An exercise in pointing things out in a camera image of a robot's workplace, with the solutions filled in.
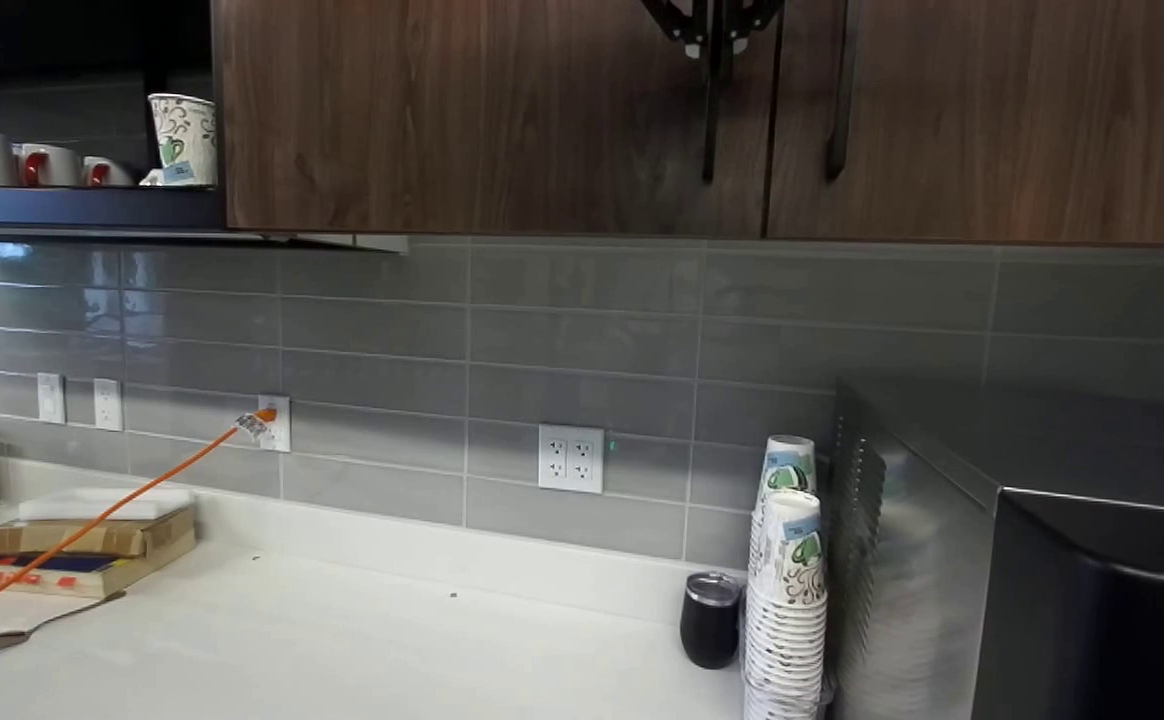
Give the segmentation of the wooden cabinet door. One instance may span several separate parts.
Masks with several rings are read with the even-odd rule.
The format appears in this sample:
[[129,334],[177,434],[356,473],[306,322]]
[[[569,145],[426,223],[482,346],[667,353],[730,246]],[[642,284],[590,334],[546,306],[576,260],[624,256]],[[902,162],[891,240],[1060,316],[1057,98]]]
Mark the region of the wooden cabinet door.
[[786,0],[771,236],[1164,244],[1164,0],[859,0],[824,182],[834,51],[839,0]]
[[210,0],[225,204],[240,228],[378,236],[751,236],[777,38],[703,57],[640,0]]

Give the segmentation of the dark open shelf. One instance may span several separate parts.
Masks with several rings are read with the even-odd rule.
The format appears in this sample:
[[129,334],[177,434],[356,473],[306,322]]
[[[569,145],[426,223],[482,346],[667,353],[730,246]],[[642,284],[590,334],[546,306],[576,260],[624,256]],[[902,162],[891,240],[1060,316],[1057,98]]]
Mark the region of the dark open shelf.
[[205,188],[0,188],[0,236],[407,252],[402,236],[233,228],[225,195]]

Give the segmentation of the white double power outlet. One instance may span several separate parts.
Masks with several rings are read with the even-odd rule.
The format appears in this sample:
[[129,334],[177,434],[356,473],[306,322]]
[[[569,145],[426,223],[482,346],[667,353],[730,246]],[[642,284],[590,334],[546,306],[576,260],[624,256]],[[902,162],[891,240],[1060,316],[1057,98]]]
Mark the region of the white double power outlet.
[[605,487],[605,431],[544,423],[536,431],[536,485],[550,492]]

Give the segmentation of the patterned paper cup stack rear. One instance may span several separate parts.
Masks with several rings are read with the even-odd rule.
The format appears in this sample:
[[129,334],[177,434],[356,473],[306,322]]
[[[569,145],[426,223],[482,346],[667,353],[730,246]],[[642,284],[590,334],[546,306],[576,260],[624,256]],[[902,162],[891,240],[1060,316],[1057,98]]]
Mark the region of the patterned paper cup stack rear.
[[762,442],[751,507],[751,559],[762,564],[785,541],[799,541],[817,527],[817,442],[806,434],[771,434]]

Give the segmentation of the patterned paper cup stack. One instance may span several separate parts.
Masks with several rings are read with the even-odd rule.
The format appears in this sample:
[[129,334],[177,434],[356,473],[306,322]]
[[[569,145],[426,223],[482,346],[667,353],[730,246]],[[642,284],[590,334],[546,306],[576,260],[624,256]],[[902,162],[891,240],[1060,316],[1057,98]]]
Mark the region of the patterned paper cup stack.
[[785,541],[799,541],[817,527],[817,442],[806,434],[771,434],[762,442],[751,507],[751,559],[762,564]]
[[820,501],[768,492],[751,514],[744,607],[744,720],[817,720],[826,581]]

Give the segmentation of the floral paper cup on shelf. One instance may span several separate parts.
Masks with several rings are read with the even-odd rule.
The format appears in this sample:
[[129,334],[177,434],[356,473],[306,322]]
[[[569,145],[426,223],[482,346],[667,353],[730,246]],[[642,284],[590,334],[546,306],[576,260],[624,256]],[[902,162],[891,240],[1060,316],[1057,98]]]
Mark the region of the floral paper cup on shelf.
[[214,102],[189,92],[152,92],[155,162],[170,182],[214,182]]

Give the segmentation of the white outlet with orange plug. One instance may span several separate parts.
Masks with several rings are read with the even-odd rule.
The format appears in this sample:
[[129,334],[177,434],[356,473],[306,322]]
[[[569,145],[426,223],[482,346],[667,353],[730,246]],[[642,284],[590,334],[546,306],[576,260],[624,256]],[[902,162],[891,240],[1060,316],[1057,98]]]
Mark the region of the white outlet with orange plug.
[[286,423],[286,399],[284,395],[261,395],[254,399],[254,420],[261,420],[254,442],[265,451],[286,451],[291,446],[291,423]]

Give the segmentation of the black tumbler with lid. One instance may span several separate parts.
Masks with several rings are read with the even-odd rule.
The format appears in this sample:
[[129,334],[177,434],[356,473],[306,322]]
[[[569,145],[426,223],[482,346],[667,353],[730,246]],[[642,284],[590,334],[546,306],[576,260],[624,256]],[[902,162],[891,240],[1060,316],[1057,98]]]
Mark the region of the black tumbler with lid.
[[740,647],[744,587],[723,571],[690,571],[678,604],[678,647],[696,669],[728,669]]

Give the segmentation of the stainless steel microwave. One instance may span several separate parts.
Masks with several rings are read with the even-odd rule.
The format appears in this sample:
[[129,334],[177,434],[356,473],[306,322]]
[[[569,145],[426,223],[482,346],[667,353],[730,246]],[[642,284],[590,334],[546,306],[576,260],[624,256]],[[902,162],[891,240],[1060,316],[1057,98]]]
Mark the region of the stainless steel microwave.
[[834,386],[826,720],[1164,720],[1164,402]]

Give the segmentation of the patterned paper cup stack front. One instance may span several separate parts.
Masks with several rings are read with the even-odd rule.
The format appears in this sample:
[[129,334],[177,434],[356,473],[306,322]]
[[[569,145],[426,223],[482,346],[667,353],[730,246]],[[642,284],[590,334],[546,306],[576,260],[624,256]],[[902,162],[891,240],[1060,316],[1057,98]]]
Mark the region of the patterned paper cup stack front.
[[768,492],[751,514],[744,607],[744,720],[817,720],[826,581],[820,501]]

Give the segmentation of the upper flat cardboard box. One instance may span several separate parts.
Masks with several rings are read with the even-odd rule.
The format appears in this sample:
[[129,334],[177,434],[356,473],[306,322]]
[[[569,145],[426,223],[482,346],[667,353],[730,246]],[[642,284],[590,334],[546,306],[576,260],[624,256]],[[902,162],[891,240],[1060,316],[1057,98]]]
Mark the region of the upper flat cardboard box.
[[0,524],[0,559],[5,556],[39,556],[63,537],[81,533],[66,543],[66,556],[149,556],[177,537],[194,533],[194,496],[178,487],[149,492],[114,507],[121,487],[63,487],[53,496],[22,501],[9,524]]

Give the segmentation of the flat cardboard box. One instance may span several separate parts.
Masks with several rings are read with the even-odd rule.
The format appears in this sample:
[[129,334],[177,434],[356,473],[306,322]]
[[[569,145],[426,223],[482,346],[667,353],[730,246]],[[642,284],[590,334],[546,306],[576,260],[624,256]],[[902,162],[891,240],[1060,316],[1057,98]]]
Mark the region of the flat cardboard box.
[[194,496],[178,487],[149,492],[114,507],[121,487],[63,487],[53,496],[22,501],[9,524],[0,524],[0,559],[5,556],[39,556],[63,537],[81,533],[66,543],[66,556],[149,556],[177,537],[194,533]]
[[149,556],[122,559],[122,556],[56,556],[45,567],[22,567],[21,559],[0,559],[0,581],[11,581],[16,593],[36,597],[66,597],[66,600],[104,600],[110,593],[122,593],[139,582],[152,571],[164,571],[178,556],[194,549],[194,537],[177,537],[164,549],[152,549]]

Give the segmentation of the lower flat cardboard box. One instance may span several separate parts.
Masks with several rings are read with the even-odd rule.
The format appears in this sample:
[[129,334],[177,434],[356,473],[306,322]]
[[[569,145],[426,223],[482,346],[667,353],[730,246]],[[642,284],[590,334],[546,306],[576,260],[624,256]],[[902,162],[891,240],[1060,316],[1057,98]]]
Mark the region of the lower flat cardboard box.
[[194,537],[177,537],[164,549],[152,549],[149,556],[122,559],[122,556],[56,556],[45,567],[22,567],[21,559],[0,559],[0,581],[11,581],[16,593],[36,597],[66,597],[66,600],[104,600],[110,593],[122,593],[139,582],[152,571],[164,571],[178,556],[194,549]]

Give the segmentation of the white light switch right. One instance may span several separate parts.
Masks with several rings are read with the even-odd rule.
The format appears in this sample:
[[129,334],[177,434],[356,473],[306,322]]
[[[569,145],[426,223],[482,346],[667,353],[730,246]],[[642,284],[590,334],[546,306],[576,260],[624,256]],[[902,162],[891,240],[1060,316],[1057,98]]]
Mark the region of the white light switch right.
[[122,426],[122,402],[121,402],[121,383],[114,378],[92,378],[92,416],[95,426]]

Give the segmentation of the white light switch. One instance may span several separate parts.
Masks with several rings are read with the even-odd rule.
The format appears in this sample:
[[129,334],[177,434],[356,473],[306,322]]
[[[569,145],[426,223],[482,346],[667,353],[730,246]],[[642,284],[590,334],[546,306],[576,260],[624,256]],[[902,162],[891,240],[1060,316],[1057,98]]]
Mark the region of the white light switch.
[[36,372],[36,416],[45,423],[63,423],[63,375],[58,372]]
[[121,383],[114,378],[92,378],[92,416],[95,426],[122,426],[122,402],[121,402]]

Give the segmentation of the white light switch left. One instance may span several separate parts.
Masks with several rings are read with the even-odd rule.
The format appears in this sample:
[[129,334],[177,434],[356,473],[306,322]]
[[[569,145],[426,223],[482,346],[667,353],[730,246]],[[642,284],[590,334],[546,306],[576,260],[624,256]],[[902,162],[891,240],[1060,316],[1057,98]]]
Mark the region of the white light switch left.
[[63,375],[58,372],[36,372],[36,416],[45,423],[63,423]]

